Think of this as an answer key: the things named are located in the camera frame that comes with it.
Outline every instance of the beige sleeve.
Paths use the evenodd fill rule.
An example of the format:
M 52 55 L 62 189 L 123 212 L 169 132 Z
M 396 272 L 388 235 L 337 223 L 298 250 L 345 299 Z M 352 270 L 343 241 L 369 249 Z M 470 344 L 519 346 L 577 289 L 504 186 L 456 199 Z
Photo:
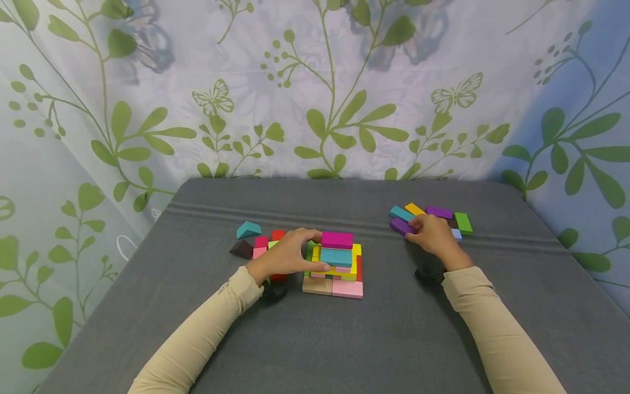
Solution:
M 234 320 L 263 293 L 245 267 L 171 334 L 134 379 L 129 394 L 186 394 Z
M 479 267 L 444 277 L 446 296 L 470 329 L 495 394 L 566 394 Z

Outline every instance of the teal triangular block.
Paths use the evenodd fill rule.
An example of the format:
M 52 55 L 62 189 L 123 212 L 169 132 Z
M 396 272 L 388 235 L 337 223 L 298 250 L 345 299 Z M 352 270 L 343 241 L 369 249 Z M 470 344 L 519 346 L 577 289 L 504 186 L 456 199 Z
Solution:
M 236 230 L 236 238 L 240 240 L 249 236 L 260 235 L 261 233 L 262 229 L 258 224 L 246 221 Z

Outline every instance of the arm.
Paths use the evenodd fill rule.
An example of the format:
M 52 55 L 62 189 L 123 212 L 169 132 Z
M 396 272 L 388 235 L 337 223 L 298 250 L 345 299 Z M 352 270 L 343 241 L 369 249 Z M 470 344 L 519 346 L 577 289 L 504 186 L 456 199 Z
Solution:
M 492 283 L 459 247 L 444 219 L 416 216 L 410 240 L 433 253 L 448 271 L 442 286 L 477 345 L 495 394 L 566 394 L 558 378 L 496 295 Z
M 272 274 L 312 270 L 326 272 L 323 262 L 307 262 L 301 246 L 321 241 L 317 230 L 289 231 L 273 249 L 236 273 L 171 334 L 134 379 L 128 394 L 186 394 L 236 318 L 263 293 Z

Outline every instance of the gray table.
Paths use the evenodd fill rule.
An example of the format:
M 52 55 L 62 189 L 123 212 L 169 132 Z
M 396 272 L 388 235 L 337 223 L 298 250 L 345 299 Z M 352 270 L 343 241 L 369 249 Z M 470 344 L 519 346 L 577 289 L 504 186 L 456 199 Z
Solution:
M 226 335 L 194 393 L 489 393 L 474 342 L 441 289 L 418 285 L 426 258 L 389 229 L 394 204 L 467 212 L 462 247 L 495 284 L 569 393 L 630 390 L 630 320 L 540 219 L 493 182 L 186 182 L 39 394 L 126 393 L 169 334 L 240 265 L 236 228 L 354 233 L 363 300 L 301 292 L 254 305 Z

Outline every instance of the hand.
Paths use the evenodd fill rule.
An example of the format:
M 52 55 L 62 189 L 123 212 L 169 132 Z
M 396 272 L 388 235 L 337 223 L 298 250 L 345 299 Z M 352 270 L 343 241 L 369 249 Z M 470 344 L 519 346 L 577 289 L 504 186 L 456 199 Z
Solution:
M 329 271 L 330 265 L 324 262 L 308 262 L 302 258 L 302 244 L 310 240 L 320 243 L 321 231 L 306 228 L 289 231 L 273 248 L 245 267 L 259 286 L 273 274 Z
M 416 229 L 417 234 L 407 233 L 404 237 L 436 255 L 448 271 L 473 266 L 473 261 L 455 241 L 446 220 L 434 215 L 417 215 L 409 225 Z

